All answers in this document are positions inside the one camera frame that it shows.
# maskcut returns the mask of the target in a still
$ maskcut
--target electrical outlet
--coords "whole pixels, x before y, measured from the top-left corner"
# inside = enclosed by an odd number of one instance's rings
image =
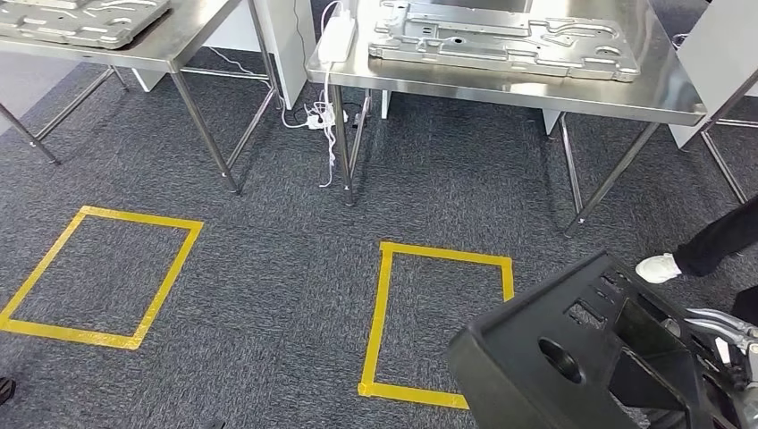
[[[317,114],[311,114],[307,118],[307,125],[308,128],[311,130],[323,130],[327,127],[333,127],[334,126],[334,117],[332,116],[332,109],[329,109],[327,112],[324,112],[323,115],[319,116]],[[348,114],[345,111],[342,111],[342,117],[345,118],[345,122],[348,121]]]

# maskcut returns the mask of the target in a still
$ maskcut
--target circular hole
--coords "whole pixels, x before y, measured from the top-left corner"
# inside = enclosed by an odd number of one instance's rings
[[[539,340],[539,346],[547,362],[567,380],[576,384],[584,380],[577,361],[561,346],[546,338]]]
[[[671,334],[677,338],[682,338],[682,328],[679,326],[676,320],[672,318],[668,318],[661,322],[661,326],[666,328],[666,331],[671,332]]]
[[[618,52],[614,52],[609,49],[598,49],[597,53],[598,55],[621,56],[621,54],[619,54]]]

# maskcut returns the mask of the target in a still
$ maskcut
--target person's leg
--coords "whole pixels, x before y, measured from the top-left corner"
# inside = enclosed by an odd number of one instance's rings
[[[749,324],[758,325],[758,286],[737,294],[731,314]]]
[[[663,283],[680,274],[697,277],[716,270],[721,260],[758,241],[758,196],[698,232],[673,255],[648,257],[636,267],[650,283]]]
[[[721,260],[758,241],[758,196],[698,232],[674,252],[682,273],[702,277]]]

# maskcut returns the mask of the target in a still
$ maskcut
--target white power strip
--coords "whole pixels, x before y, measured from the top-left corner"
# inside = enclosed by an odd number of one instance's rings
[[[333,109],[329,109],[328,113],[324,113],[323,120],[321,116],[318,116],[316,114],[311,114],[310,116],[308,116],[308,119],[306,121],[308,128],[311,130],[323,130],[324,128],[333,127],[334,117],[331,114],[332,111]],[[348,113],[345,111],[342,111],[342,116],[345,118],[345,123],[347,123]]]
[[[341,11],[326,24],[318,45],[318,59],[322,63],[344,63],[350,55],[355,37],[355,20],[350,11]]]

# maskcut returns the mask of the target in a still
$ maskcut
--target aluminum plate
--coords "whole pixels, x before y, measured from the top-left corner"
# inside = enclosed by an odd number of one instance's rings
[[[40,4],[21,4],[39,2]],[[42,4],[61,4],[59,7]],[[70,8],[72,4],[79,7]],[[0,0],[0,36],[116,49],[130,43],[169,0]]]
[[[368,52],[386,60],[631,82],[640,70],[618,23],[384,1]]]

